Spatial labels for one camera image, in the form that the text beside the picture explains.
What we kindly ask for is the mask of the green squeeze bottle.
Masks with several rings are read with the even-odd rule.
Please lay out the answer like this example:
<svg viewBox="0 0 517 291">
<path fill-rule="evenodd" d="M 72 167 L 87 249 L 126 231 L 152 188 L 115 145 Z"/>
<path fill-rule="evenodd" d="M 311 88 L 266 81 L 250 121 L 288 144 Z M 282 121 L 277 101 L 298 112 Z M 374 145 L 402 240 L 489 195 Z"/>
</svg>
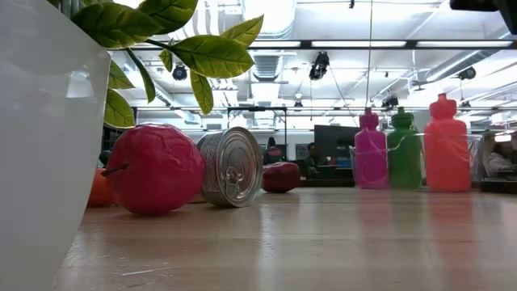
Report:
<svg viewBox="0 0 517 291">
<path fill-rule="evenodd" d="M 393 131 L 387 136 L 389 183 L 392 188 L 419 188 L 422 182 L 422 143 L 414 127 L 414 115 L 403 107 L 391 117 Z"/>
</svg>

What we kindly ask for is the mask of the small dark red apple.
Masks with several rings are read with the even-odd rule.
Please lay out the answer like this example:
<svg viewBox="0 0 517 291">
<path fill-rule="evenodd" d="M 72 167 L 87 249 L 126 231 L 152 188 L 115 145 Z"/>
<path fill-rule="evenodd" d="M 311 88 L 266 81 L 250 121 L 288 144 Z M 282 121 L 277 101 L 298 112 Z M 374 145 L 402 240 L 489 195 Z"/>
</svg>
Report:
<svg viewBox="0 0 517 291">
<path fill-rule="evenodd" d="M 262 189 L 265 192 L 285 193 L 299 186 L 301 173 L 292 162 L 276 162 L 263 168 Z"/>
</svg>

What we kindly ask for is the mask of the small orange tangerine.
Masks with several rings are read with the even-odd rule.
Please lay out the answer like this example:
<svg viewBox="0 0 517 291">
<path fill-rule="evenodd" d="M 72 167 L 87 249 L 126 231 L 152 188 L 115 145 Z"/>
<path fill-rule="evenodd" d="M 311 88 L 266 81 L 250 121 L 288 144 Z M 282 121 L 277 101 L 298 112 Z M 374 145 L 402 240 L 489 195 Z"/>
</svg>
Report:
<svg viewBox="0 0 517 291">
<path fill-rule="evenodd" d="M 90 196 L 87 202 L 89 208 L 107 207 L 115 204 L 115 200 L 111 195 L 111 190 L 107 185 L 106 178 L 102 175 L 104 168 L 97 168 L 92 183 Z"/>
</svg>

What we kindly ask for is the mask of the green leafy plant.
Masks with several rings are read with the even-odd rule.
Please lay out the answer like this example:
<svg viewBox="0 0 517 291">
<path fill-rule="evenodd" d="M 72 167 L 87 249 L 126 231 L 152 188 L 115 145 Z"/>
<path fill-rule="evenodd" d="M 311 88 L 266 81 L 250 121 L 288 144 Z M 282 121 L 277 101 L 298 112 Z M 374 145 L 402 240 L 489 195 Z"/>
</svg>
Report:
<svg viewBox="0 0 517 291">
<path fill-rule="evenodd" d="M 213 109 L 212 78 L 234 78 L 254 64 L 247 49 L 258 37 L 263 17 L 241 22 L 221 35 L 196 35 L 162 43 L 156 35 L 176 32 L 194 15 L 198 0 L 142 0 L 136 8 L 115 0 L 48 0 L 62 14 L 108 51 L 124 50 L 136 65 L 152 103 L 156 87 L 148 70 L 133 52 L 137 44 L 161 49 L 160 58 L 169 69 L 174 58 L 190 70 L 191 89 L 203 114 Z"/>
</svg>

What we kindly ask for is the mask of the orange squeeze bottle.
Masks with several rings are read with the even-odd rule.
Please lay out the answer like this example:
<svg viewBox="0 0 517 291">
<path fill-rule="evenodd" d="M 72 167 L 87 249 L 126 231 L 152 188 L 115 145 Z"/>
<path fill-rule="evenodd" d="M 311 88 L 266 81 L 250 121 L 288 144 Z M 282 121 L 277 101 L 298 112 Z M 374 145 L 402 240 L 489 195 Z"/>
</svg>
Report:
<svg viewBox="0 0 517 291">
<path fill-rule="evenodd" d="M 423 137 L 427 186 L 432 191 L 468 191 L 472 181 L 467 126 L 455 118 L 457 103 L 440 93 L 429 111 Z"/>
</svg>

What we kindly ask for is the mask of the small clear plastic bin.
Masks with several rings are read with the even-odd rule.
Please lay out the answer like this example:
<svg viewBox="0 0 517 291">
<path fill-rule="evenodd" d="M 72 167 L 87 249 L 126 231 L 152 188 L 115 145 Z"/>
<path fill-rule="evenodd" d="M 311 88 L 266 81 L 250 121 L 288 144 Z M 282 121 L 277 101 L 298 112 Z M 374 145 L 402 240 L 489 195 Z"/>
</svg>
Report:
<svg viewBox="0 0 517 291">
<path fill-rule="evenodd" d="M 422 143 L 422 153 L 421 153 L 421 166 L 422 166 L 422 182 L 421 186 L 419 188 L 410 188 L 410 190 L 416 190 L 420 188 L 426 188 L 428 190 L 429 187 L 427 186 L 427 180 L 426 180 L 426 167 L 425 167 L 425 154 L 424 154 L 424 133 L 418 134 L 421 139 Z M 475 183 L 478 182 L 481 177 L 483 176 L 483 166 L 482 166 L 482 151 L 480 148 L 480 144 L 482 143 L 482 139 L 480 137 L 467 135 L 468 137 L 468 147 L 470 152 L 470 174 L 471 174 L 471 188 L 475 186 Z M 352 146 L 350 148 L 350 155 L 351 155 L 351 166 L 352 166 L 352 173 L 355 180 L 355 146 Z M 388 184 L 387 188 L 382 189 L 388 189 L 392 188 L 390 186 L 390 183 Z"/>
</svg>

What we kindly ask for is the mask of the large red apple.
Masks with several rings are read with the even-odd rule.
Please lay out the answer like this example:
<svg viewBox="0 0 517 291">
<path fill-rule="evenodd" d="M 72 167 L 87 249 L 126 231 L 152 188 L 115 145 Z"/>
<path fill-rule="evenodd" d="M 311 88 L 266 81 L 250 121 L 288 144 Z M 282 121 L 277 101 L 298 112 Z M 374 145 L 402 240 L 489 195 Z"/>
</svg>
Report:
<svg viewBox="0 0 517 291">
<path fill-rule="evenodd" d="M 124 131 L 102 172 L 116 204 L 130 213 L 163 215 L 200 192 L 204 158 L 171 124 L 139 124 Z"/>
</svg>

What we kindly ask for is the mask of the black background monitor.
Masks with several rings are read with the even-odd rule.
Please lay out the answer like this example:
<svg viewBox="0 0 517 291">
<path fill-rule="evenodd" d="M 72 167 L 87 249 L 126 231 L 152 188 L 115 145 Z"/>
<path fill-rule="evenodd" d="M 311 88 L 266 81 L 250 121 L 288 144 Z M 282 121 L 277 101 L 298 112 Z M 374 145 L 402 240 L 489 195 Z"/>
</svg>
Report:
<svg viewBox="0 0 517 291">
<path fill-rule="evenodd" d="M 358 127 L 315 125 L 314 142 L 321 158 L 350 158 L 350 147 L 355 144 Z"/>
</svg>

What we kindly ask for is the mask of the person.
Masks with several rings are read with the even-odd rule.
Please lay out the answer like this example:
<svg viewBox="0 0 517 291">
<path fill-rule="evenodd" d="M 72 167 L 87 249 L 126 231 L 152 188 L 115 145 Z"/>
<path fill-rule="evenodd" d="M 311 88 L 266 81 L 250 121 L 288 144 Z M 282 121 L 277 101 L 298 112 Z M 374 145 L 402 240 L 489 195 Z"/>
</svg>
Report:
<svg viewBox="0 0 517 291">
<path fill-rule="evenodd" d="M 489 156 L 489 177 L 517 179 L 517 166 L 512 163 L 513 146 L 509 141 L 496 142 Z"/>
<path fill-rule="evenodd" d="M 314 142 L 308 144 L 308 151 L 309 155 L 305 158 L 305 174 L 307 179 L 312 179 L 317 174 L 317 164 L 319 162 Z"/>
<path fill-rule="evenodd" d="M 263 152 L 263 165 L 269 165 L 276 162 L 281 162 L 284 157 L 284 152 L 276 145 L 274 137 L 269 137 L 267 141 L 267 148 Z"/>
</svg>

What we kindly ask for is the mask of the pink squeeze bottle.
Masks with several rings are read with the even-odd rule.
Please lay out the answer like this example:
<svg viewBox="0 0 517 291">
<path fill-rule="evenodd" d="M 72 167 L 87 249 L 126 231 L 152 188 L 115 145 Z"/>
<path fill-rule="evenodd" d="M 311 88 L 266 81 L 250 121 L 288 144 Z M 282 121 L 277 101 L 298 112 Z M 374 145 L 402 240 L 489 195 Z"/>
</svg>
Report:
<svg viewBox="0 0 517 291">
<path fill-rule="evenodd" d="M 386 136 L 377 129 L 379 116 L 365 108 L 355 135 L 355 184 L 359 188 L 382 189 L 389 184 Z"/>
</svg>

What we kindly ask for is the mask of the white plant pot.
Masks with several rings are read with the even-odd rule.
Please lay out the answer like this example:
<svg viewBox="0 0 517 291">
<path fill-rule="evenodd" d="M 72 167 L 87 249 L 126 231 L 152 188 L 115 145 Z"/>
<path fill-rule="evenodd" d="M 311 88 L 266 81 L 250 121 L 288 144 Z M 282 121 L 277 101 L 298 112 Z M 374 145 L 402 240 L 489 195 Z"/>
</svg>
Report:
<svg viewBox="0 0 517 291">
<path fill-rule="evenodd" d="M 0 291 L 52 291 L 90 195 L 110 62 L 48 0 L 0 0 Z"/>
</svg>

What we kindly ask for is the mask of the white label tin can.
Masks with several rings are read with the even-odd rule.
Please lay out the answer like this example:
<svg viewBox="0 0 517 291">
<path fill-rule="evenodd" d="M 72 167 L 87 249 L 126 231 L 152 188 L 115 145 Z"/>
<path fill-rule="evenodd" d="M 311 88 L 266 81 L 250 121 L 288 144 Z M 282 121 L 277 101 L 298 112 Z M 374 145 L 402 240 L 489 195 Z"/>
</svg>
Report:
<svg viewBox="0 0 517 291">
<path fill-rule="evenodd" d="M 263 181 L 262 155 L 253 134 L 242 127 L 207 133 L 197 149 L 205 163 L 203 199 L 227 208 L 251 205 Z"/>
</svg>

